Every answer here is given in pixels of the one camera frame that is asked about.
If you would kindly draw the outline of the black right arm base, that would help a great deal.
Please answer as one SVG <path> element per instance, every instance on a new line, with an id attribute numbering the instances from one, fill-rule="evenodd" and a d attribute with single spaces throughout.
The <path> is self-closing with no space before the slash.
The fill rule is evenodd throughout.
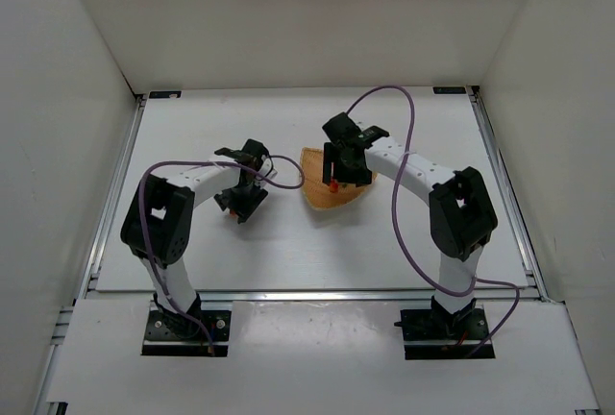
<path id="1" fill-rule="evenodd" d="M 406 308 L 394 323 L 403 335 L 405 360 L 494 359 L 484 309 L 472 300 L 449 313 L 435 298 L 427 308 Z"/>

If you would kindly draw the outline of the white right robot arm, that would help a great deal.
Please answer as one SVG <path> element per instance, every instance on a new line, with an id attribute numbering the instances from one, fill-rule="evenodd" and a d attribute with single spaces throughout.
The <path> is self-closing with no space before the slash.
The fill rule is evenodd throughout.
<path id="1" fill-rule="evenodd" d="M 433 308 L 457 314 L 474 304 L 478 262 L 498 226 L 483 177 L 477 169 L 441 166 L 411 152 L 389 132 L 362 129 L 342 112 L 323 126 L 325 184 L 365 186 L 375 174 L 394 181 L 429 209 L 430 236 L 440 251 Z"/>

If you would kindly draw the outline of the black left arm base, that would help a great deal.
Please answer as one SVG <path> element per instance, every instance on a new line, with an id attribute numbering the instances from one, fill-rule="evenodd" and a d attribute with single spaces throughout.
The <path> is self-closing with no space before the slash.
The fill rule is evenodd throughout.
<path id="1" fill-rule="evenodd" d="M 201 325 L 185 319 L 176 311 L 158 305 L 157 295 L 150 302 L 143 332 L 141 354 L 168 357 L 227 357 L 230 344 L 232 312 L 193 305 L 188 315 Z"/>

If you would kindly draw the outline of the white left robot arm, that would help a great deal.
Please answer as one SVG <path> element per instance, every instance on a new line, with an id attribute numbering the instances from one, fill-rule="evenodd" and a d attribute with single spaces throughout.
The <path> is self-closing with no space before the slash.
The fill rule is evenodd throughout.
<path id="1" fill-rule="evenodd" d="M 200 309 L 184 263 L 198 206 L 213 200 L 243 224 L 268 196 L 268 185 L 295 190 L 306 181 L 298 161 L 273 155 L 253 139 L 240 149 L 222 147 L 208 160 L 151 165 L 138 182 L 120 239 L 147 269 L 157 307 L 180 317 L 195 317 Z"/>

